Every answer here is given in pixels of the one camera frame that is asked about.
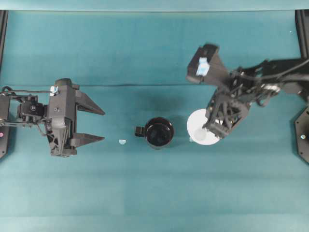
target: gripper jaw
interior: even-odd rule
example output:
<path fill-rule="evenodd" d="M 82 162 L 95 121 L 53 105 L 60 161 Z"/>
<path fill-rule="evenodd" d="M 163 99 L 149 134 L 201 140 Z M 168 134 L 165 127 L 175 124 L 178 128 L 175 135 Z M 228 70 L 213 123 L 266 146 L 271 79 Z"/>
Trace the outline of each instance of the gripper jaw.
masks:
<path fill-rule="evenodd" d="M 57 92 L 50 97 L 47 109 L 49 121 L 48 142 L 51 155 L 68 157 L 77 154 L 77 147 L 101 141 L 104 137 L 76 132 L 77 111 L 105 115 L 87 94 L 79 90 L 78 85 L 70 79 L 60 79 L 55 82 Z"/>

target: small blue object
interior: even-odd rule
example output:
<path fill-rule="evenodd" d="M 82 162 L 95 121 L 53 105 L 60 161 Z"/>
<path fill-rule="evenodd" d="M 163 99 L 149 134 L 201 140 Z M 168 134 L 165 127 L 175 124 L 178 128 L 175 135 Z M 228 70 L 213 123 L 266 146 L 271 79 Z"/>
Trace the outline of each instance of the small blue object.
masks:
<path fill-rule="evenodd" d="M 208 70 L 210 68 L 209 63 L 207 62 L 207 58 L 200 57 L 199 58 L 199 65 L 197 69 L 197 75 L 206 76 L 208 73 Z"/>

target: white paper plate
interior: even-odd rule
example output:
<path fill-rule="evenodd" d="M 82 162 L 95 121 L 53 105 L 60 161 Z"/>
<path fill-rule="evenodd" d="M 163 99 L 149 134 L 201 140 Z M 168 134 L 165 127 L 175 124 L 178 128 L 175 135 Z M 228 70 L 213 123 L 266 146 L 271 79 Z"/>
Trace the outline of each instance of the white paper plate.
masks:
<path fill-rule="evenodd" d="M 206 128 L 202 128 L 208 120 L 205 115 L 206 109 L 194 111 L 188 118 L 187 130 L 194 142 L 201 145 L 212 145 L 220 139 L 215 137 L 214 133 L 206 131 Z"/>

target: mug handle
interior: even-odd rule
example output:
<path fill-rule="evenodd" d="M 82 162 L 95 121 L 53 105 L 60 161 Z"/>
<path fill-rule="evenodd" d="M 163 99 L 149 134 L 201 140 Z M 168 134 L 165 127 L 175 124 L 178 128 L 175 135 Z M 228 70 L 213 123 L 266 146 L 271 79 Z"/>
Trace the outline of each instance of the mug handle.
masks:
<path fill-rule="evenodd" d="M 144 127 L 136 127 L 135 128 L 135 136 L 137 136 L 137 137 L 144 137 L 145 136 L 145 129 L 144 129 Z"/>

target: teal table surface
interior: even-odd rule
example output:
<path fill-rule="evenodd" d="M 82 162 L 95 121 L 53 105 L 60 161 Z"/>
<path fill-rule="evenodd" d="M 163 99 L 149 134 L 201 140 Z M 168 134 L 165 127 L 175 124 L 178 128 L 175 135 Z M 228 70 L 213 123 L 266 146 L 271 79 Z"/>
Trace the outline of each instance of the teal table surface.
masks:
<path fill-rule="evenodd" d="M 71 78 L 106 112 L 79 112 L 77 131 L 106 139 L 62 159 L 35 128 L 12 130 L 0 160 L 0 231 L 308 232 L 309 165 L 293 127 L 301 98 L 281 92 L 253 105 L 215 145 L 189 141 L 187 118 L 215 90 L 185 80 L 207 41 L 221 45 L 229 69 L 300 56 L 293 11 L 10 12 L 1 86 L 43 90 Z M 134 136 L 154 116 L 175 128 L 162 150 Z"/>

